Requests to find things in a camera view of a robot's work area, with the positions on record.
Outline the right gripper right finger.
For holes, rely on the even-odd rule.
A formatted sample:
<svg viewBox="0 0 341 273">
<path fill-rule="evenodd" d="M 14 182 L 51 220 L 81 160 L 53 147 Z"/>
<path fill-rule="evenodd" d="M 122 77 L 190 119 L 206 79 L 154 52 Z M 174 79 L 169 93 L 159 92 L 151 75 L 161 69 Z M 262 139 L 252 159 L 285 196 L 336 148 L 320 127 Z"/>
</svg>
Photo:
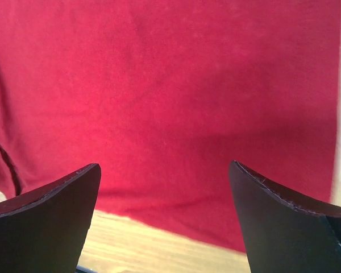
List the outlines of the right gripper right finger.
<svg viewBox="0 0 341 273">
<path fill-rule="evenodd" d="M 251 272 L 341 272 L 341 207 L 233 161 L 229 178 Z"/>
</svg>

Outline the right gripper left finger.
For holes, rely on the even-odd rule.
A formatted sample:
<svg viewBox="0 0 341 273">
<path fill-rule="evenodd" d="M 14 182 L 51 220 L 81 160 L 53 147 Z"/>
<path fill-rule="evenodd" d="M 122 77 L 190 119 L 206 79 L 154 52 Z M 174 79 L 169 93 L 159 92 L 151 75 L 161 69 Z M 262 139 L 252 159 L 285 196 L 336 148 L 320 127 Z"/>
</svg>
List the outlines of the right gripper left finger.
<svg viewBox="0 0 341 273">
<path fill-rule="evenodd" d="M 92 163 L 0 202 L 0 272 L 89 272 L 78 261 L 100 180 Z"/>
</svg>

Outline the red t-shirt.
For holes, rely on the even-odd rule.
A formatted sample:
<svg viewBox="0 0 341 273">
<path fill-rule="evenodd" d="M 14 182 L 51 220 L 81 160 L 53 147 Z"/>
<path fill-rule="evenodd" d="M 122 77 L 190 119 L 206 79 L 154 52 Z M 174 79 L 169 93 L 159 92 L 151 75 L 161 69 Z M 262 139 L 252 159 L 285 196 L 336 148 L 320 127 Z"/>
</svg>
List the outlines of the red t-shirt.
<svg viewBox="0 0 341 273">
<path fill-rule="evenodd" d="M 341 1 L 0 1 L 0 191 L 89 163 L 96 208 L 243 251 L 228 167 L 328 201 Z"/>
</svg>

